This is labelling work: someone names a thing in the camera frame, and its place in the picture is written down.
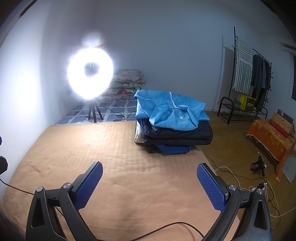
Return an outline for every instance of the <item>folded clothes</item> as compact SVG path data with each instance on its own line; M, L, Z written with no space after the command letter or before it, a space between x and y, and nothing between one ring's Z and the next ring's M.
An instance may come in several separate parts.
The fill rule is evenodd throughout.
M135 131L135 142L136 143L144 143L144 122L143 119L137 119L136 122L136 131ZM158 150L160 150L162 153L166 155L171 155L171 154L182 154L182 153L187 153L192 150L193 146L172 146L172 145L164 145L164 144L159 144L159 145L146 145L146 150L149 153L157 153L155 152L155 149L151 151L153 148L152 146L156 146Z
M171 92L138 90L136 118L149 118L153 126L191 131L198 121L208 121L205 103Z
M156 145L164 154L185 154L193 149L193 146L168 146L168 145Z
M147 145L209 145L213 139L213 131L208 121L199 121L198 127L192 131L176 131L152 126L149 119L143 119L143 129L144 143Z

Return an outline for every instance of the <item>power cord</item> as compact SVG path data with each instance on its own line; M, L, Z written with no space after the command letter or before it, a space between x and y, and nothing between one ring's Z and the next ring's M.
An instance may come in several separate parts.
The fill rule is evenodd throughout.
M267 180L267 178L262 177L260 173L259 173L259 176L260 176L260 177L259 177L259 178L254 178L254 179L249 179L249 178L244 177L244 176L239 176L239 175L234 174L234 173L233 173L228 167L217 167L216 164L215 164L215 162L214 162L210 157L206 156L206 158L209 158L209 159L213 162L214 166L217 168L216 171L217 171L217 170L221 170L221 171L223 171L223 172L229 172L229 173L231 173L231 174L233 175L233 177L236 179L236 181L237 181L239 187L240 187L240 184L239 184L239 181L238 181L238 179L237 179L236 177L243 177L243 178L248 179L248 180L251 180L251 181L252 181L252 180L257 180L257 179L262 179L262 180L264 180L264 181L267 183L269 189L271 190L271 192L272 192L272 194L273 194L273 198L272 198L272 199L268 199L267 203L270 202L271 205L272 205L272 207L273 207L274 209L276 209L277 213L279 213L279 210L278 210L278 208L279 208L279 204L278 204L278 202L277 202L277 199L276 199L276 196L275 196L274 190L273 190L273 188L272 188L272 186L271 186L271 183ZM249 190L250 188L254 188L254 187L249 187L248 189L246 189L246 188L242 188L241 190L248 190L248 191L250 191L250 190ZM271 202L273 199L275 199L275 201L276 201L277 208L274 207L273 203ZM291 212L291 211L294 210L294 209L296 209L296 207L292 208L291 210L289 210L288 212L286 212L286 213L284 213L284 214L282 214L282 215L279 213L279 216L277 216L277 213L276 213L275 216L273 216L273 215L270 214L271 217L274 217L274 219L271 220L271 221L274 221L276 218L280 218L277 227L276 227L275 229L273 229L272 231L276 230L276 229L279 227L279 224L280 224L280 222L281 222L281 217L282 217L283 215L285 215L285 214Z
M11 188L14 188L14 189L16 189L16 190L18 190L18 191L21 191L21 192L24 192L24 193L27 193L27 194L30 194L30 195L34 195L34 194L31 193L31 192L24 191L24 190L22 190L22 189L16 188L16 187L14 187L14 186L11 186L11 185L9 185L9 184L3 182L1 178L0 178L0 181L1 181L3 184L5 184L6 186L9 186L9 187L11 187ZM63 213L62 213L57 207L55 207L55 208L56 208L56 209L59 211L59 213L64 217Z
M135 239L132 239L132 240L129 240L129 241L136 241L136 240L139 240L139 239L141 239L141 238L144 238L144 237L146 237L146 236L148 236L148 235L150 235L150 234L153 234L153 233L155 233L155 232L157 232L157 231L159 231L159 230L161 230L161 229L164 229L164 228L166 228L166 227L168 227L168 226L171 226L171 225L174 225L174 224L178 224L178 223L180 223L180 224L185 224L185 225L188 225L189 227L192 227L196 232L198 232L203 238L204 238L204 235L196 228L196 227L194 227L193 225L191 225L191 224L189 224L189 223L185 223L185 222L175 222L175 223L170 223L170 224L167 224L167 225L165 225L165 226L163 226L163 227L161 227L161 228L159 228L159 229L156 229L156 230L154 230L154 231L152 231L152 232L150 232L150 233L147 233L147 234L145 234L145 235L142 235L141 237L138 237L138 238L135 238Z
M34 194L31 193L31 192L27 192L27 191L24 191L24 190L22 190L22 189L19 189L19 188L16 188L16 187L14 187L14 186L11 186L11 185L9 185L9 184L3 182L2 179L0 179L0 181L1 181L3 184L5 184L6 186L8 186L8 187L14 188L14 189L16 189L16 190L18 190L18 191L21 191L21 192L24 192L24 193L27 193L27 194L30 194L30 195L34 195ZM65 217L65 216L63 215L63 213L62 213L57 207L55 207L55 208L59 211L59 213L60 213L63 217ZM185 225L187 225L187 226L189 226L189 227L192 227L196 232L198 232L202 237L204 237L204 235L201 233L201 231L199 231L199 230L198 230L196 227L194 227L193 225L191 225L191 224L189 224L189 223L185 223L185 222L174 222L174 223L170 223L170 224L167 224L167 225L165 225L165 226L162 226L162 227L159 228L159 229L156 229L156 230L154 230L154 231L152 231L152 232L150 232L150 233L144 234L144 235L142 235L141 237L138 237L138 238L135 238L135 239L132 239L132 240L129 240L129 241L136 241L136 240L139 240L139 239L144 238L144 237L146 237L146 236L148 236L148 235L150 235L150 234L153 234L153 233L155 233L155 232L157 232L157 231L159 231L159 230L161 230L161 229L164 229L164 228L166 228L166 227L168 227L168 226L171 226L171 225L174 225L174 224L178 224L178 223L180 223L180 224L185 224Z
M99 105L99 107L107 108L108 110L110 110L110 111L111 111L112 113L114 113L114 114L120 114L120 115L122 115L122 118L123 118L124 120L127 120L133 112L136 112L135 110L133 110L133 111L128 115L128 117L125 118L124 115L121 114L120 112L114 112L114 111L112 111L111 109L109 109L109 108L106 107L106 106L101 106L101 105Z

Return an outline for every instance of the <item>striped towel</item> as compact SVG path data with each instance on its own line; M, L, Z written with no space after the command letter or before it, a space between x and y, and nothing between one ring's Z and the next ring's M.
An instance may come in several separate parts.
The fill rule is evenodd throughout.
M248 94L253 70L253 48L237 38L236 69L233 89Z

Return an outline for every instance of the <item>blue gripper pad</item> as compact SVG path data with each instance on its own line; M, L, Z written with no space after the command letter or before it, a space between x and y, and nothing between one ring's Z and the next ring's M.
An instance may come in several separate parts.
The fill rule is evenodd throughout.
M224 211L225 204L225 195L210 175L210 173L206 170L203 164L199 164L197 167L197 178L200 181L202 187L204 188L207 196L209 197L211 203L213 204L216 210L221 212Z
M86 206L102 175L103 165L98 162L75 192L74 207L77 211Z

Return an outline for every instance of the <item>hanging clothes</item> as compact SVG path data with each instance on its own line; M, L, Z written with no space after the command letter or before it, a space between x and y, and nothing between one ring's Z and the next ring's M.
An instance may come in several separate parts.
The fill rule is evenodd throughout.
M236 71L233 89L248 94L253 70L253 48L237 38Z
M261 111L270 88L271 67L259 54L253 57L253 73L251 85L253 86L252 97L256 99L255 107Z

